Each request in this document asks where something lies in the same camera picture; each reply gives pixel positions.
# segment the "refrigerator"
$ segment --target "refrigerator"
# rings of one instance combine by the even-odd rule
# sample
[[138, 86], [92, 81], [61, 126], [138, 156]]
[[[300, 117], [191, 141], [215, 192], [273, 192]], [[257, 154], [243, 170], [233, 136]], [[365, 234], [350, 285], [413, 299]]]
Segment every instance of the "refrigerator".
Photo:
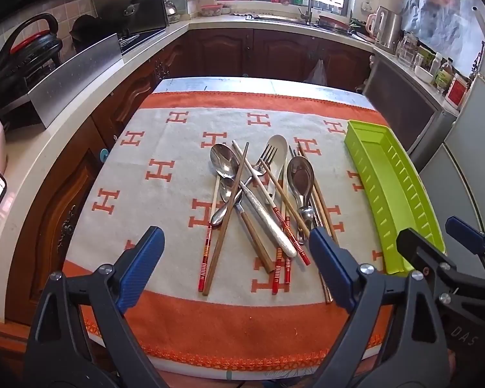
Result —
[[458, 271], [485, 278], [476, 255], [445, 233], [457, 216], [485, 233], [485, 53], [460, 115], [435, 155], [420, 172]]

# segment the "pile of utensils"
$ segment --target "pile of utensils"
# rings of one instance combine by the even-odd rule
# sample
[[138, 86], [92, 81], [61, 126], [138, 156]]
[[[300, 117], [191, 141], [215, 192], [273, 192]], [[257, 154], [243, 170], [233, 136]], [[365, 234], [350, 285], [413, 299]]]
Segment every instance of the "pile of utensils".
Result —
[[[253, 248], [265, 271], [269, 274], [274, 274], [272, 294], [277, 294], [281, 264], [283, 263], [285, 266], [284, 283], [288, 285], [291, 282], [291, 258], [299, 255], [305, 265], [310, 264], [303, 246], [309, 240], [311, 229], [318, 226], [327, 228], [334, 241], [338, 243], [334, 227], [328, 215], [318, 181], [314, 176], [313, 167], [307, 160], [301, 145], [298, 145], [299, 155], [297, 155], [296, 150], [289, 147], [292, 159], [288, 161], [287, 141], [283, 136], [275, 135], [269, 139], [255, 166], [252, 166], [247, 159], [248, 143], [246, 143], [244, 151], [241, 150], [235, 140], [232, 141], [232, 145], [234, 150], [231, 150], [224, 144], [216, 144], [210, 150], [210, 161], [217, 173], [217, 179], [213, 191], [211, 217], [203, 251], [198, 290], [204, 296], [207, 296], [210, 292], [228, 222], [235, 208], [248, 229], [253, 241]], [[241, 176], [245, 168], [250, 172], [250, 177], [243, 182]], [[270, 179], [268, 188], [265, 188], [260, 180], [260, 177], [265, 174], [268, 174]], [[280, 176], [282, 176], [282, 185], [279, 183]], [[248, 188], [251, 181], [260, 189], [267, 207]], [[288, 196], [290, 189], [296, 203], [292, 202]], [[274, 201], [275, 192], [280, 194], [281, 209], [278, 208]], [[224, 204], [216, 211], [218, 194], [221, 195]], [[275, 263], [271, 260], [255, 231], [253, 223], [241, 205], [243, 194], [259, 215], [262, 223], [268, 228], [274, 242], [276, 242]], [[298, 231], [295, 233], [293, 233], [290, 216], [287, 213], [291, 214], [296, 221]], [[212, 231], [218, 226], [221, 226], [220, 232], [207, 272]], [[330, 303], [332, 302], [332, 296], [327, 290], [323, 279], [321, 279], [321, 282], [326, 302]]]

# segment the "green basket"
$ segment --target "green basket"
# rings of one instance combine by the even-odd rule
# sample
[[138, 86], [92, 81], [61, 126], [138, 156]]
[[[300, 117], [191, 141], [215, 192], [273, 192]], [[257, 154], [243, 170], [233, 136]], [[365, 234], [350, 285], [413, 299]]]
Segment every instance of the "green basket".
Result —
[[349, 121], [345, 145], [372, 208], [388, 274], [413, 269], [397, 251], [397, 235], [413, 228], [445, 253], [435, 212], [410, 158], [383, 125]]

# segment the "white plastic bag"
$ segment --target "white plastic bag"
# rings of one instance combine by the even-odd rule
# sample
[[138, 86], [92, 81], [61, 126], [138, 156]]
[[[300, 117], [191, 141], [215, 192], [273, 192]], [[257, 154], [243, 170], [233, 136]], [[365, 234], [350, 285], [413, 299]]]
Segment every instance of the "white plastic bag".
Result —
[[310, 83], [312, 85], [327, 86], [327, 76], [325, 75], [325, 69], [323, 67], [323, 61], [318, 60], [316, 67], [311, 71], [307, 80], [304, 83]]

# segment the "silver bolt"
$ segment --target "silver bolt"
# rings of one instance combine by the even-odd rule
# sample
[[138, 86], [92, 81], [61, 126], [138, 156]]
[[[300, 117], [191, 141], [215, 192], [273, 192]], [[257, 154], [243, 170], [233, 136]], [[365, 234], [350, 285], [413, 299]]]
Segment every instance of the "silver bolt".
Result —
[[63, 276], [63, 274], [61, 273], [61, 271], [54, 271], [52, 274], [50, 274], [50, 279], [51, 280], [59, 280], [61, 277]]
[[411, 277], [414, 278], [417, 281], [424, 280], [424, 274], [422, 274], [418, 270], [415, 270], [415, 271], [411, 272]]
[[451, 303], [451, 295], [449, 293], [442, 293], [438, 300], [442, 302], [444, 305], [449, 305]]
[[361, 264], [360, 265], [360, 271], [363, 274], [372, 274], [374, 272], [375, 268], [371, 264]]
[[102, 266], [99, 267], [99, 273], [108, 275], [113, 271], [113, 266], [111, 264], [102, 264]]

